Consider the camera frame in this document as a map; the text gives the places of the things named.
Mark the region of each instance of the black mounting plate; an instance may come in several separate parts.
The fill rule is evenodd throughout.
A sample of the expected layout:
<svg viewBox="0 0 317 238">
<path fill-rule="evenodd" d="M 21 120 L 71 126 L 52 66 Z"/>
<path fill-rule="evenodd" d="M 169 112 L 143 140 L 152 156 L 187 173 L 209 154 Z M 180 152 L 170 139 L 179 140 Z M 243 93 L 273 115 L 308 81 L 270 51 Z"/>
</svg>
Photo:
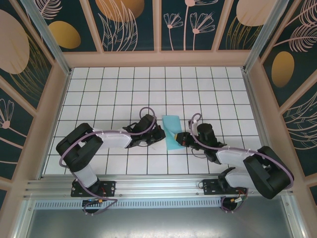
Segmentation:
<svg viewBox="0 0 317 238">
<path fill-rule="evenodd" d="M 74 180 L 71 185 L 71 197 L 91 197 L 91 195 L 82 188 L 79 182 Z M 96 195 L 103 197 L 114 197 L 114 193 L 115 181 L 100 181 L 100 187 Z"/>
<path fill-rule="evenodd" d="M 226 191 L 223 191 L 218 184 L 218 179 L 204 179 L 202 183 L 204 195 L 239 195 L 239 190 L 247 192 L 245 187 L 228 187 Z"/>
</svg>

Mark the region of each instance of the blue cloth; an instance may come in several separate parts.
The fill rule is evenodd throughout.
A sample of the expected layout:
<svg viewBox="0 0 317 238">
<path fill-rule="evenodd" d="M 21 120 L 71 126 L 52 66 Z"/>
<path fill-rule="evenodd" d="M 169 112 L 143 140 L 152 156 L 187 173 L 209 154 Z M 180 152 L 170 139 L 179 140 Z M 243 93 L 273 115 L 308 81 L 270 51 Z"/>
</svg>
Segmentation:
<svg viewBox="0 0 317 238">
<path fill-rule="evenodd" d="M 174 138 L 176 134 L 182 132 L 179 116 L 163 116 L 163 129 L 166 135 L 167 150 L 184 149 L 184 146 L 178 144 Z"/>
</svg>

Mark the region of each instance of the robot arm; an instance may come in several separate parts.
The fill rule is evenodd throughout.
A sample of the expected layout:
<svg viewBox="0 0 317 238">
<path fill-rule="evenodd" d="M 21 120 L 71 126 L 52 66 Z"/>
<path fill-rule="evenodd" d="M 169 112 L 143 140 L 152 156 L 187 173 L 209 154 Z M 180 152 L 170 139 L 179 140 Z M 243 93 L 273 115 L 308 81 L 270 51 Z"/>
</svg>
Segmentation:
<svg viewBox="0 0 317 238">
<path fill-rule="evenodd" d="M 222 148 L 226 145 L 217 141 L 210 124 L 198 125 L 195 134 L 197 134 L 196 138 L 206 146 Z M 188 132 L 179 133 L 175 138 L 182 146 L 203 150 L 211 162 L 230 166 L 218 176 L 218 183 L 223 191 L 233 187 L 253 188 L 265 198 L 272 199 L 290 184 L 289 176 L 279 166 L 259 155 L 230 150 L 230 148 L 219 151 L 207 149 L 199 145 Z M 273 158 L 286 168 L 294 179 L 292 173 L 270 147 L 263 146 L 258 152 Z"/>
<path fill-rule="evenodd" d="M 148 129 L 153 123 L 152 115 L 145 115 L 138 123 L 133 123 L 123 127 L 121 131 L 128 133 L 139 133 Z M 87 123 L 80 124 L 69 135 L 67 135 L 56 147 L 57 152 L 62 155 L 78 139 L 84 135 L 97 131 Z M 153 128 L 141 135 L 128 135 L 127 133 L 102 133 L 89 136 L 82 140 L 82 144 L 77 144 L 64 157 L 64 161 L 72 173 L 74 173 L 81 183 L 92 193 L 102 195 L 101 184 L 93 172 L 90 161 L 100 148 L 131 148 L 138 146 L 141 142 L 151 145 L 163 140 L 165 133 L 155 122 Z"/>
</svg>

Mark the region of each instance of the white grid mat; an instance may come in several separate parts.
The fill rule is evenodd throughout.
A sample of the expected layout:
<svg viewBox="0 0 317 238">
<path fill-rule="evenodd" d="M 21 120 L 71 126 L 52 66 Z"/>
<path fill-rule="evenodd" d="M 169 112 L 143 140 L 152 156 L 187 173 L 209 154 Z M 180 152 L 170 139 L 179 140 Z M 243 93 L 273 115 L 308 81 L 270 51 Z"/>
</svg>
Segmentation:
<svg viewBox="0 0 317 238">
<path fill-rule="evenodd" d="M 58 165 L 55 148 L 79 124 L 120 129 L 138 122 L 139 110 L 147 106 L 160 125 L 162 115 L 178 115 L 189 131 L 187 121 L 202 113 L 202 122 L 212 124 L 218 141 L 246 149 L 261 146 L 238 67 L 75 68 L 44 174 L 69 174 Z M 149 147 L 99 150 L 90 164 L 99 175 L 218 174 L 228 168 L 197 158 L 190 149 L 167 152 L 165 140 Z"/>
</svg>

